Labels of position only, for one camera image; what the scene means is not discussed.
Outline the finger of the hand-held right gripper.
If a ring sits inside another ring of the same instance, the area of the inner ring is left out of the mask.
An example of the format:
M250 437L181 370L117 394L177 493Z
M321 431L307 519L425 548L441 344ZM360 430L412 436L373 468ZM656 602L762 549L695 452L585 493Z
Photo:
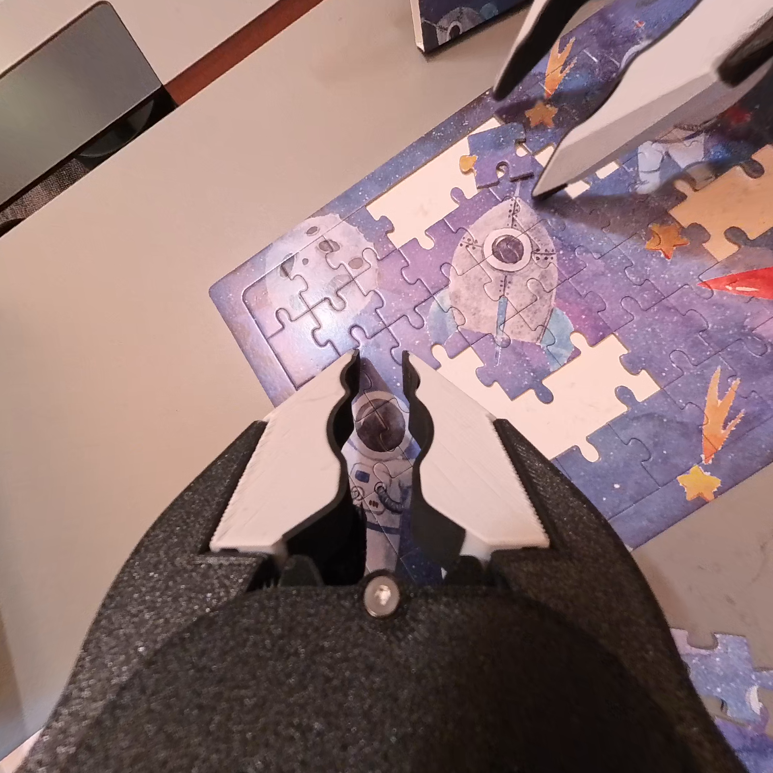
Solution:
M699 2L624 69L606 100L558 144L533 188L545 198L680 124L701 124L739 101L755 73L730 87L717 77L721 12Z
M587 1L534 1L492 87L495 101L505 100L537 63L549 53L566 25Z

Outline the beige desk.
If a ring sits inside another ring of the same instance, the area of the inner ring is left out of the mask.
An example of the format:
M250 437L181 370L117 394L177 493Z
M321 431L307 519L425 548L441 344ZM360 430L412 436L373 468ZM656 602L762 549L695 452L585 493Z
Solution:
M42 728L19 771L747 771L612 522L415 353L508 422L550 546L416 545L403 352L387 440L414 453L397 533L376 529L350 474L351 440L382 431L355 347L333 359L360 353L349 517L286 554L210 550L284 402L210 288L512 95L475 74L495 33L438 71L398 42L399 5L323 2L2 237L2 618L29 725L2 746Z

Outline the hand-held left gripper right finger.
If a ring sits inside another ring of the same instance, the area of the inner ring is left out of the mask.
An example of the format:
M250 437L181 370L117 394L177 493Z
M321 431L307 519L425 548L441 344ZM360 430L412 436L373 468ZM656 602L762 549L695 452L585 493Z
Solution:
M411 533L430 559L547 548L549 536L499 429L510 428L416 355L403 352L413 464Z

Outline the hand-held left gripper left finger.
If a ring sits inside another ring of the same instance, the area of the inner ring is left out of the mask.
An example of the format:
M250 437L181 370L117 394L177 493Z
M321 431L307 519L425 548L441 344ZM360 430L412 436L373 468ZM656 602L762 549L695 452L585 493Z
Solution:
M210 540L212 552L286 554L291 539L320 519L349 517L343 448L359 387L360 353L349 351L266 416Z

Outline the blue jigsaw piece orange corner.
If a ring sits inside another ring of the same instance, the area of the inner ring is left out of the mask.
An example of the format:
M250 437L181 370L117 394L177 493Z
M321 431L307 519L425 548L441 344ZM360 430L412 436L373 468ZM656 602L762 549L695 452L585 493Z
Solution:
M520 123L501 124L495 128L470 134L469 153L459 159L462 173L473 172L477 188L498 184L498 169L506 167L509 181L526 179L534 175L529 155L520 156L517 144L526 139Z

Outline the space jigsaw puzzle board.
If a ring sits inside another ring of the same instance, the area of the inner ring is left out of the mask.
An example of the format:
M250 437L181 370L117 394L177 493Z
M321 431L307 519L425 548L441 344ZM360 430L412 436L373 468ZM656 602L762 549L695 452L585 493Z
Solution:
M549 153L696 2L614 2L503 103L487 92L210 288L274 404L361 348L351 481L397 533L403 351L456 376L639 547L771 463L771 76L543 202ZM534 175L477 188L468 137L520 123Z

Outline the space print puzzle box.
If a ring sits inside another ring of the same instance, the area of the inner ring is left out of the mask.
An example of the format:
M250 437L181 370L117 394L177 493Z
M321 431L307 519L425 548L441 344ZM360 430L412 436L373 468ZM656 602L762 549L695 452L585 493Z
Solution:
M415 43L429 54L531 1L411 1Z

